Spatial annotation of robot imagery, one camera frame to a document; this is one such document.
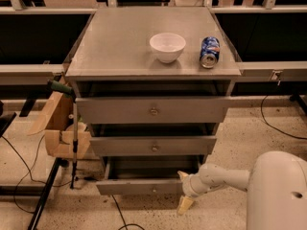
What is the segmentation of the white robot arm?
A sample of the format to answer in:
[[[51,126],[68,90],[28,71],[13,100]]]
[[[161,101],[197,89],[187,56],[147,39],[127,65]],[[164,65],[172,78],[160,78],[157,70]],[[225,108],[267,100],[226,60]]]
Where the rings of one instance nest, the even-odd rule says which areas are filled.
[[[261,154],[251,171],[205,163],[179,177],[180,215],[197,197],[229,186],[247,194],[247,230],[307,230],[307,162],[288,152]]]

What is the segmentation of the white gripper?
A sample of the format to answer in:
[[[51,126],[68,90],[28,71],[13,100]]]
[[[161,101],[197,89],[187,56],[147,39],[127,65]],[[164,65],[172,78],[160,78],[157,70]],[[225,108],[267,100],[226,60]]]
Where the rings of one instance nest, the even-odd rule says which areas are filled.
[[[180,197],[177,207],[177,213],[182,216],[193,205],[193,198],[202,196],[208,192],[208,186],[201,182],[201,178],[197,174],[188,174],[182,171],[178,171],[177,174],[179,175],[179,179],[182,180],[182,190],[185,194]]]

